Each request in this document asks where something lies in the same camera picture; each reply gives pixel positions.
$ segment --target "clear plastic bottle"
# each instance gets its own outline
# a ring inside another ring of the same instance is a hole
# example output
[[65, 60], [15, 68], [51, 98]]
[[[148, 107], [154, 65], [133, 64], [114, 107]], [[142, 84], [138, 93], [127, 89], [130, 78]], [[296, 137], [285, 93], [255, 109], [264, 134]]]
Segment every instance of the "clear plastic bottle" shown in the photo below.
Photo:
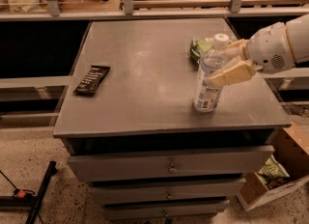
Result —
[[228, 62], [229, 59], [224, 53], [228, 42], [229, 37], [227, 35], [215, 35], [212, 42], [212, 48], [200, 61], [193, 100], [194, 107], [200, 112], [213, 111], [219, 102], [222, 87], [209, 87], [206, 84], [206, 79], [211, 73], [221, 69]]

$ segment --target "white bottle cap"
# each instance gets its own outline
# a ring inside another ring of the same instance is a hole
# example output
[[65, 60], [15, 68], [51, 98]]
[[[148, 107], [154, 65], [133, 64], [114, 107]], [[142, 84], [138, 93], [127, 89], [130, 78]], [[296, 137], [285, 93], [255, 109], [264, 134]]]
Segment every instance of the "white bottle cap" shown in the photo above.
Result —
[[224, 48], [228, 45], [230, 38], [225, 34], [216, 34], [213, 38], [212, 45], [215, 48]]

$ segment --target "white robotic arm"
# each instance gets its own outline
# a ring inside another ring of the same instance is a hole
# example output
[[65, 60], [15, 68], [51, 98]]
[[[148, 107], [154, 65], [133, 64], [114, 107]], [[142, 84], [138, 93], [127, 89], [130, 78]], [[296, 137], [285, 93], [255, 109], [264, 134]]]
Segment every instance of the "white robotic arm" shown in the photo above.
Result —
[[290, 70], [295, 63], [309, 61], [309, 14], [263, 28], [248, 41], [230, 44], [225, 52], [231, 60], [210, 75], [209, 85], [222, 87], [247, 81], [257, 70]]

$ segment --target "cardboard box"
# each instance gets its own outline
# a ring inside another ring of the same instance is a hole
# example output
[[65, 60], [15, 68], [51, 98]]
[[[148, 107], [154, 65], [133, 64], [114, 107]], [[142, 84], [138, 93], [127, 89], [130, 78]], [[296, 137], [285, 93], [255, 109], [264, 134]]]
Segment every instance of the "cardboard box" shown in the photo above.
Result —
[[248, 174], [237, 195], [245, 210], [252, 210], [286, 196], [309, 182], [309, 135], [297, 124], [283, 128], [272, 141], [274, 157], [284, 166], [291, 181], [269, 190], [256, 174]]

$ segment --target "concrete floor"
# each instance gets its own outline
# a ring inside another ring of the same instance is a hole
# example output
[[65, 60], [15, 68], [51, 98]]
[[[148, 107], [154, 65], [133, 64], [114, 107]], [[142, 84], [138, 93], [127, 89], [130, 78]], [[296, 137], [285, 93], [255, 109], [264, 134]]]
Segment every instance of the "concrete floor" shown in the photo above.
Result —
[[[309, 134], [309, 118], [292, 116]], [[52, 126], [41, 118], [0, 120], [0, 169], [20, 188], [38, 191], [50, 160], [57, 162], [58, 172], [52, 177], [43, 199], [40, 215], [44, 223], [108, 224], [102, 212], [87, 194], [87, 184], [79, 182], [70, 170], [68, 152], [62, 142], [52, 137]], [[12, 195], [12, 186], [0, 177], [0, 195]], [[0, 210], [0, 224], [21, 224], [27, 211]], [[236, 197], [231, 205], [216, 216], [173, 218], [175, 224], [225, 223], [309, 223], [309, 184], [295, 193], [246, 212]], [[163, 224], [164, 219], [117, 221], [115, 224]]]

